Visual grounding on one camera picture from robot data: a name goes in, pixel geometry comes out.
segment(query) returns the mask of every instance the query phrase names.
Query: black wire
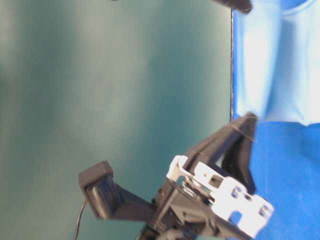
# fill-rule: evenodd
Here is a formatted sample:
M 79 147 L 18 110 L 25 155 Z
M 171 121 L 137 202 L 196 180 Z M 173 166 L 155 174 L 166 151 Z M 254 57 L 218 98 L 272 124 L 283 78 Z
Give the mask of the black wire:
M 78 238 L 81 216 L 82 216 L 82 213 L 84 212 L 86 204 L 87 204 L 87 200 L 85 199 L 85 200 L 83 200 L 83 203 L 82 203 L 82 205 L 80 207 L 78 216 L 76 218 L 76 224 L 75 224 L 73 240 L 77 240 L 77 238 Z

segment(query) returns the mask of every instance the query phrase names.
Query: white mounting plate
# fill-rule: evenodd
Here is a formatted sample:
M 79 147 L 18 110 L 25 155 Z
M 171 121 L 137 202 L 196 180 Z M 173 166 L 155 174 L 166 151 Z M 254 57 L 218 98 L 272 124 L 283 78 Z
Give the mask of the white mounting plate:
M 262 197 L 248 194 L 246 187 L 236 179 L 223 177 L 202 162 L 196 165 L 194 175 L 191 174 L 183 168 L 187 159 L 188 157 L 183 155 L 175 156 L 166 177 L 177 182 L 182 176 L 192 179 L 196 188 L 207 188 L 210 196 L 214 198 L 212 212 L 227 222 L 234 213 L 241 214 L 240 220 L 234 225 L 251 238 L 255 238 L 268 223 L 274 207 Z M 213 178 L 221 179 L 219 186 L 211 185 Z

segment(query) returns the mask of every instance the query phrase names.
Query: teal backdrop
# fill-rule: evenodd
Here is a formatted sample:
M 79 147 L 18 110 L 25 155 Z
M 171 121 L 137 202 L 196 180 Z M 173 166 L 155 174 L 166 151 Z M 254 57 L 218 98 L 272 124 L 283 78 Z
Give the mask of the teal backdrop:
M 108 160 L 150 201 L 229 121 L 230 10 L 209 0 L 0 0 L 0 238 L 71 240 L 78 173 Z M 87 207 L 79 240 L 141 223 Z

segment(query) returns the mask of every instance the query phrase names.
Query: blue cloth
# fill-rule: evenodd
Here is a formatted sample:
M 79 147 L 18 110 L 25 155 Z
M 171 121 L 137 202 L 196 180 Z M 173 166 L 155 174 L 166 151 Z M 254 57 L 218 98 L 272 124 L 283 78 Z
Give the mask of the blue cloth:
M 297 51 L 292 49 L 301 40 L 297 33 L 302 27 L 308 29 L 305 46 L 318 44 L 315 42 L 316 35 L 308 34 L 320 32 L 320 21 L 316 14 L 320 16 L 320 12 L 315 11 L 319 2 L 254 0 L 253 7 L 256 8 L 251 21 L 256 18 L 256 23 L 250 27 L 246 25 L 246 21 L 250 19 L 251 13 L 246 19 L 237 12 L 234 14 L 234 117 L 251 110 L 264 120 L 272 120 L 258 124 L 251 155 L 250 169 L 257 194 L 265 197 L 275 208 L 269 224 L 258 234 L 257 240 L 320 238 L 320 124 L 310 124 L 320 119 L 317 116 L 320 113 L 317 106 L 319 101 L 316 100 L 319 88 L 316 82 L 309 81 L 310 78 L 303 81 L 303 77 L 297 77 L 305 70 L 302 71 L 295 62 Z M 300 10 L 307 12 L 293 19 L 297 13 L 301 13 Z M 244 54 L 244 47 L 251 48 L 251 52 Z M 306 72 L 312 75 L 320 71 L 320 67 L 317 70 L 317 64 L 320 63 L 317 58 L 320 56 L 319 47 L 307 49 L 316 53 L 315 58 L 309 61 L 302 59 L 300 63 L 311 62 L 311 68 Z M 288 71 L 282 71 L 281 66 L 287 67 Z M 285 72 L 291 72 L 296 78 L 282 78 L 281 81 L 280 76 Z M 292 86 L 297 83 L 301 85 L 292 91 Z M 307 93 L 301 95 L 299 88 L 307 90 Z M 296 99 L 292 98 L 292 93 L 296 94 Z M 292 103 L 300 101 L 301 106 L 293 111 L 292 105 L 284 104 L 288 99 Z
M 236 113 L 319 123 L 320 0 L 252 3 L 249 15 L 235 14 Z
M 320 238 L 320 124 L 263 122 L 251 155 L 257 194 L 274 206 L 257 240 Z

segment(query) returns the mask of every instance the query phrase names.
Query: wrinkled fabric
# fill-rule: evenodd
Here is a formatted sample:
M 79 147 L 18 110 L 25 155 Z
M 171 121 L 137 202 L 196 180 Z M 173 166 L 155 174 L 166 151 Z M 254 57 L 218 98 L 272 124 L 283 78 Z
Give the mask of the wrinkled fabric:
M 320 122 L 320 1 L 254 0 L 236 13 L 236 113 L 265 121 Z

